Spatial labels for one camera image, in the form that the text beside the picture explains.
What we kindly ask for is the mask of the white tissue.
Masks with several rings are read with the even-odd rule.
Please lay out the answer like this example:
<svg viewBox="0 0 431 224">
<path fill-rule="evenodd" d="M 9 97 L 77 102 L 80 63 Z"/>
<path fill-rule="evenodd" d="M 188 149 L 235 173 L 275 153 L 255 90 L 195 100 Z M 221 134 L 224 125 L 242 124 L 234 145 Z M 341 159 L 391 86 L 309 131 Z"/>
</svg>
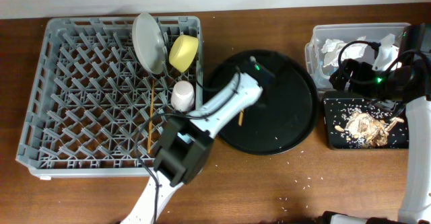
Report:
<svg viewBox="0 0 431 224">
<path fill-rule="evenodd" d="M 338 39 L 326 39 L 321 52 L 324 54 L 323 67 L 338 67 L 338 56 L 347 43 Z M 348 46 L 341 56 L 341 60 L 358 59 L 364 56 L 367 45 L 358 43 Z"/>
</svg>

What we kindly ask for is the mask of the food scraps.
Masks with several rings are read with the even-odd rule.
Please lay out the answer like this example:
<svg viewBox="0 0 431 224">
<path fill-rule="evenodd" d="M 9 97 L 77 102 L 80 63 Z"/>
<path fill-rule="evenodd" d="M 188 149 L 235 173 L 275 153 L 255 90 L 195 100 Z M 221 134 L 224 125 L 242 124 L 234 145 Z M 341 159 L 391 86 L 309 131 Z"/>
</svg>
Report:
<svg viewBox="0 0 431 224">
<path fill-rule="evenodd" d="M 335 125 L 334 129 L 341 133 L 347 143 L 357 143 L 360 148 L 387 147 L 389 133 L 404 119 L 394 117 L 388 123 L 377 120 L 369 113 L 355 111 L 347 118 L 345 126 Z"/>
</svg>

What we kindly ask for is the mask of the pink cup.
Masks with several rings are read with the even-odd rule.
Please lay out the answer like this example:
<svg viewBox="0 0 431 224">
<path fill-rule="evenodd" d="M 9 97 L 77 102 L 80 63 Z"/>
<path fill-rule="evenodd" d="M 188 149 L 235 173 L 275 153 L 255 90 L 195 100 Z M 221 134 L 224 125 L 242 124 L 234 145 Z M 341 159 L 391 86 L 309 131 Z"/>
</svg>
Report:
<svg viewBox="0 0 431 224">
<path fill-rule="evenodd" d="M 172 107 L 179 112 L 189 111 L 195 103 L 195 91 L 188 81 L 175 83 L 171 95 Z"/>
</svg>

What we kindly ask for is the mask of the yellow bowl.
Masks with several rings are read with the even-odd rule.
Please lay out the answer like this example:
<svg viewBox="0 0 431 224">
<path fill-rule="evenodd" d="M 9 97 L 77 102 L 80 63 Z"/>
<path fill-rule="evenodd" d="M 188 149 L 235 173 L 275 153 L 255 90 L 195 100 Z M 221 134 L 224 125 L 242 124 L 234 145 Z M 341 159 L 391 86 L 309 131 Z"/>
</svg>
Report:
<svg viewBox="0 0 431 224">
<path fill-rule="evenodd" d="M 176 70 L 184 73 L 191 66 L 198 47 L 198 38 L 188 35 L 179 36 L 170 50 L 169 63 Z"/>
</svg>

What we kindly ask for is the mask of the grey plate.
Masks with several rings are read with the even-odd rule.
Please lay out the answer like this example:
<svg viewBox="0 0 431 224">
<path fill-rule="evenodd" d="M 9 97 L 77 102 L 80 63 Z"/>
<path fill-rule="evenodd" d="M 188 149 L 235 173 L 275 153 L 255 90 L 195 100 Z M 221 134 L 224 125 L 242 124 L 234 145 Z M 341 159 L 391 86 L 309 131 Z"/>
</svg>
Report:
<svg viewBox="0 0 431 224">
<path fill-rule="evenodd" d="M 166 59 L 165 43 L 156 20 L 150 14 L 141 13 L 134 19 L 132 41 L 142 67 L 151 74 L 161 74 Z"/>
</svg>

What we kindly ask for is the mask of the wooden chopstick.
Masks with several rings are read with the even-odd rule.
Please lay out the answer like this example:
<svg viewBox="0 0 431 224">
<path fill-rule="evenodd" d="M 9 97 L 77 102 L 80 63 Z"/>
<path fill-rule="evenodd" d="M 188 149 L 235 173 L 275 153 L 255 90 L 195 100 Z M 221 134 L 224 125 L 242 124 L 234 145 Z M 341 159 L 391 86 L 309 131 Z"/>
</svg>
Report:
<svg viewBox="0 0 431 224">
<path fill-rule="evenodd" d="M 241 110 L 239 117 L 238 117 L 238 125 L 239 126 L 242 126 L 243 118 L 244 118 L 244 110 Z"/>
<path fill-rule="evenodd" d="M 147 136 L 147 154 L 151 154 L 151 147 L 152 147 L 152 118 L 154 116 L 154 97 L 155 97 L 155 86 L 156 81 L 153 79 L 152 81 L 152 92 L 151 92 L 151 102 L 150 102 L 150 121 L 148 123 L 148 136 Z"/>
</svg>

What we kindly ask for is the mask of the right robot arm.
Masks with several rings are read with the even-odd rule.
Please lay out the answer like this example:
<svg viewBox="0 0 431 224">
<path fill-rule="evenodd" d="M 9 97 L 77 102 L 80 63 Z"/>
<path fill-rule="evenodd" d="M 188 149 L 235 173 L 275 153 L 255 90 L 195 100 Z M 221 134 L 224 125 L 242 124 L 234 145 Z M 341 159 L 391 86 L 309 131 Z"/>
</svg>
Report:
<svg viewBox="0 0 431 224">
<path fill-rule="evenodd" d="M 400 223 L 430 222 L 430 25 L 411 25 L 401 35 L 391 59 L 382 42 L 362 41 L 376 53 L 373 64 L 337 56 L 330 76 L 333 88 L 348 89 L 374 101 L 401 103 L 407 117 L 409 153 L 407 183 L 398 211 Z"/>
</svg>

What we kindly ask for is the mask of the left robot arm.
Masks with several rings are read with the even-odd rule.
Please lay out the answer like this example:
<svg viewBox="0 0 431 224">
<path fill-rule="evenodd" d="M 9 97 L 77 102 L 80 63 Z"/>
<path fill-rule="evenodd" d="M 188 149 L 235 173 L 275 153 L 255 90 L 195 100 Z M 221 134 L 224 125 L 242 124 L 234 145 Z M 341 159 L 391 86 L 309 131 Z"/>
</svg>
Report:
<svg viewBox="0 0 431 224">
<path fill-rule="evenodd" d="M 149 181 L 123 222 L 155 223 L 174 193 L 201 172 L 216 135 L 242 110 L 258 102 L 274 79 L 273 72 L 249 57 L 202 107 L 188 114 L 168 113 L 153 148 Z"/>
</svg>

